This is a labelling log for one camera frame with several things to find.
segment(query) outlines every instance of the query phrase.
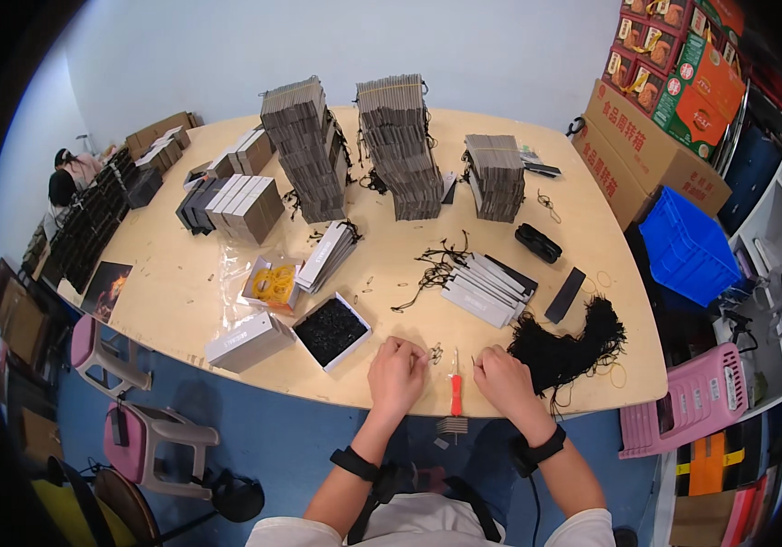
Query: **orange screwdriver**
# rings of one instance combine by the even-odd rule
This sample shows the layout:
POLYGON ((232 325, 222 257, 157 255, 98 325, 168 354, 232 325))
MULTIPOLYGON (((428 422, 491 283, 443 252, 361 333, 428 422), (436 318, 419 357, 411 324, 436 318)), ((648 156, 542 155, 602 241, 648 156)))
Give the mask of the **orange screwdriver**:
POLYGON ((461 416, 461 375, 458 374, 457 347, 455 347, 455 372, 451 375, 451 415, 461 416))

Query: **person's hand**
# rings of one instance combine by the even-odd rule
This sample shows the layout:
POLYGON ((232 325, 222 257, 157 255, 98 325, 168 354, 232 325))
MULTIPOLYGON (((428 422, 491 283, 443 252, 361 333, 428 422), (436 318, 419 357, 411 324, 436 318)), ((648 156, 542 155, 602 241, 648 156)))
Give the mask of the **person's hand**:
POLYGON ((527 365, 507 354, 503 347, 485 347, 476 358, 473 379, 488 402, 513 422, 532 446, 549 440, 554 420, 533 392, 527 365))
POLYGON ((388 336, 378 348, 366 377, 373 396, 371 414, 396 427, 421 397, 427 370, 428 354, 423 348, 396 336, 388 336))

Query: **wrist strap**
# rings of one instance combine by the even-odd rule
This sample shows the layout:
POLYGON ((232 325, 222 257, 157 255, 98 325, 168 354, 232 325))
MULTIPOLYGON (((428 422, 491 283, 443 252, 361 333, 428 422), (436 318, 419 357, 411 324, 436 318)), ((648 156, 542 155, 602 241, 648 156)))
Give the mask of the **wrist strap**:
POLYGON ((518 435, 513 438, 509 442, 509 453, 518 474, 526 478, 536 471, 540 462, 560 452, 564 447, 565 439, 567 439, 567 432, 561 428, 560 424, 555 426, 552 437, 546 443, 536 448, 530 447, 524 435, 518 435))
POLYGON ((367 482, 375 482, 378 479, 378 467, 361 458, 350 446, 344 451, 337 449, 331 456, 331 461, 367 482))

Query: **woman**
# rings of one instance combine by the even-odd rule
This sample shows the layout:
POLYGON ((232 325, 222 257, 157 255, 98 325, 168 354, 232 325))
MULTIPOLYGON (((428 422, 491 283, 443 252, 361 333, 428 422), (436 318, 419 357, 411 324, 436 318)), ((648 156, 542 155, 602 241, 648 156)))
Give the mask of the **woman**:
POLYGON ((78 191, 83 191, 92 184, 96 174, 102 170, 102 164, 87 152, 72 156, 71 152, 62 148, 54 158, 54 168, 67 170, 71 178, 75 180, 78 191))
MULTIPOLYGON (((347 449, 353 452, 347 457, 349 461, 363 460, 360 470, 377 471, 389 455, 394 460, 391 453, 399 451, 392 447, 394 438, 407 437, 395 430, 399 431, 398 425, 403 427, 404 417, 421 397, 427 367, 427 353, 409 341, 390 336, 378 349, 367 376, 373 408, 347 449)), ((560 428, 533 393, 530 369, 502 347, 492 346, 484 348, 474 361, 473 377, 476 387, 508 420, 489 422, 479 432, 458 482, 462 488, 455 488, 463 495, 397 494, 370 514, 364 503, 373 484, 361 478, 369 472, 356 475, 337 463, 302 519, 264 519, 254 526, 245 547, 339 547, 346 536, 349 544, 362 540, 363 547, 496 545, 506 535, 506 513, 518 476, 507 445, 519 437, 532 449, 554 450, 542 452, 546 456, 539 461, 539 471, 567 520, 546 545, 614 547, 604 493, 570 439, 556 432, 560 428), (467 485, 476 495, 466 493, 467 485)), ((398 464, 405 469, 405 457, 400 459, 398 464)))
POLYGON ((50 203, 47 204, 47 212, 44 213, 44 234, 47 240, 52 240, 57 230, 62 227, 66 215, 68 215, 68 206, 75 200, 78 193, 78 185, 72 179, 71 174, 66 169, 59 169, 50 175, 50 184, 47 189, 47 198, 50 203))

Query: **pink plastic stool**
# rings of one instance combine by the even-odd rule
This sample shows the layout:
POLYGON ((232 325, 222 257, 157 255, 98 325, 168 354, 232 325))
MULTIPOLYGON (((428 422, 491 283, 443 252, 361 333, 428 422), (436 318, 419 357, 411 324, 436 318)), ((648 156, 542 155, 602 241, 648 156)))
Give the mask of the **pink plastic stool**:
POLYGON ((735 423, 747 407, 746 380, 731 342, 674 366, 668 394, 659 401, 619 410, 620 459, 676 450, 735 423))
POLYGON ((136 351, 139 345, 129 341, 129 362, 118 359, 116 350, 102 340, 102 325, 90 315, 84 314, 75 325, 71 334, 71 364, 88 383, 108 397, 116 399, 129 388, 148 391, 151 388, 151 376, 136 366, 136 351), (87 374, 94 365, 102 369, 102 379, 97 380, 87 374), (120 378, 113 388, 108 386, 108 373, 120 378))
POLYGON ((105 416, 103 449, 108 461, 122 476, 135 484, 160 494, 184 495, 203 500, 211 499, 210 488, 195 482, 166 482, 157 476, 155 452, 162 441, 192 446, 193 476, 202 479, 205 472, 205 448, 221 442, 218 430, 196 425, 172 409, 156 409, 123 401, 121 407, 126 416, 127 446, 114 444, 112 410, 117 403, 108 405, 105 416))

